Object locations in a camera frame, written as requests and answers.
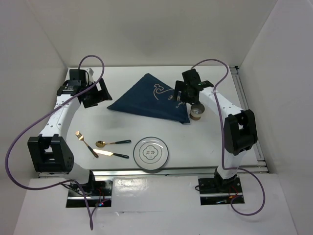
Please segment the dark blue embroidered cloth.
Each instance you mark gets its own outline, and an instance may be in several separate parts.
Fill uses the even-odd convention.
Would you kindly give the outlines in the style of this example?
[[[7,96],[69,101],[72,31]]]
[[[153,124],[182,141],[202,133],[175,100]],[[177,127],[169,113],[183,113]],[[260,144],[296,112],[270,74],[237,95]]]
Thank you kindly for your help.
[[[190,122],[185,103],[173,99],[174,89],[151,74],[145,74],[107,109],[150,118]]]

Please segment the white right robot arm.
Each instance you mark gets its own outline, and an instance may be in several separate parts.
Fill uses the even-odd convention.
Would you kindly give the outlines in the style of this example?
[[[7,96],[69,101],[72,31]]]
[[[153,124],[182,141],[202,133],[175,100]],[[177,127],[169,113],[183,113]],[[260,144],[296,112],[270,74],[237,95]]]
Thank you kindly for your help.
[[[226,192],[237,177],[243,156],[257,142],[254,113],[232,104],[209,81],[176,81],[173,99],[191,104],[189,116],[193,120],[201,119],[205,106],[218,115],[222,124],[222,163],[214,172],[213,186]]]

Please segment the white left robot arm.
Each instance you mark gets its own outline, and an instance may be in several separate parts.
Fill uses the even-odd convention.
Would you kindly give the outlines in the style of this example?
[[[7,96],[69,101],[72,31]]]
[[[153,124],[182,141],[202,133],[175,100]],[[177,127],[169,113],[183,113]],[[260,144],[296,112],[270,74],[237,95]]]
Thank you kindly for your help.
[[[36,137],[30,137],[27,146],[38,173],[63,174],[66,179],[79,183],[79,190],[85,195],[96,191],[94,174],[82,168],[74,160],[74,154],[67,145],[66,138],[69,126],[81,104],[85,108],[93,107],[106,100],[112,100],[103,79],[99,81],[101,90],[89,84],[92,89],[76,97],[69,103],[65,101],[85,90],[80,81],[67,80],[57,91],[56,108],[45,128]]]

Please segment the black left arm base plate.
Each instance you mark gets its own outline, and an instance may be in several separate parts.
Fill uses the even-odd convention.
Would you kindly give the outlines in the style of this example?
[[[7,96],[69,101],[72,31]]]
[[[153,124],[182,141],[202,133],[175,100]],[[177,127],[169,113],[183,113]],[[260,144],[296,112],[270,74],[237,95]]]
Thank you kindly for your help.
[[[98,206],[100,208],[109,208],[112,206],[112,186],[113,180],[106,179],[93,182],[93,188],[86,185],[83,189],[86,194],[88,205],[91,208]],[[85,200],[82,191],[74,183],[63,184],[67,189],[67,208],[85,208]]]

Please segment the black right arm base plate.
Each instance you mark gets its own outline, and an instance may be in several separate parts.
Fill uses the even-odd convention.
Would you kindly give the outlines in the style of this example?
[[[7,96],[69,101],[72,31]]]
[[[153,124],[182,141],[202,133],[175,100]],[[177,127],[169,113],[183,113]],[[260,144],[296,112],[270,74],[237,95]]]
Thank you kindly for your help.
[[[195,190],[200,193],[201,205],[226,205],[230,204],[234,199],[233,204],[244,204],[243,190],[241,181],[237,177],[229,186],[224,189],[218,189],[214,185],[213,178],[199,178],[198,185]]]

